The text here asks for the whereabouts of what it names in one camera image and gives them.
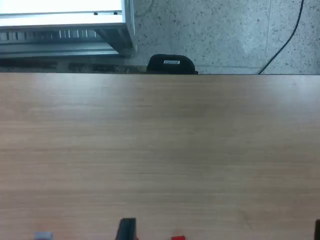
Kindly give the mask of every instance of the metal frame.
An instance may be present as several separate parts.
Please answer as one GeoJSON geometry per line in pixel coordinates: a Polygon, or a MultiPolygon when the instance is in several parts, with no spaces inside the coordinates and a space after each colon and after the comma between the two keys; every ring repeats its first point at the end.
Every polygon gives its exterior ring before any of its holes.
{"type": "Polygon", "coordinates": [[[67,12],[63,6],[55,12],[37,13],[16,7],[1,9],[12,1],[0,0],[0,58],[136,52],[133,0],[91,0],[97,6],[90,11],[78,8],[67,12]]]}

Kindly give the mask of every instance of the speckled floor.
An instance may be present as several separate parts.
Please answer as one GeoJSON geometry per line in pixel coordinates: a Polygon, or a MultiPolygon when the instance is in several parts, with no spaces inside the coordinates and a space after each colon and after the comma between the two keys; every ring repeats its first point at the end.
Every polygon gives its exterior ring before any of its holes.
{"type": "MultiPolygon", "coordinates": [[[[254,74],[286,42],[301,0],[135,0],[138,53],[189,57],[203,74],[254,74]]],[[[289,45],[266,74],[320,74],[320,1],[305,0],[289,45]]]]}

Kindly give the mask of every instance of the wood grain surface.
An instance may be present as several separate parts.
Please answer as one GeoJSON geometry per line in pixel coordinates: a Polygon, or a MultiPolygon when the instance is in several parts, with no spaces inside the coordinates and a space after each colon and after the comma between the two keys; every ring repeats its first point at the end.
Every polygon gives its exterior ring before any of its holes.
{"type": "Polygon", "coordinates": [[[0,74],[0,239],[312,240],[319,76],[0,74]]]}

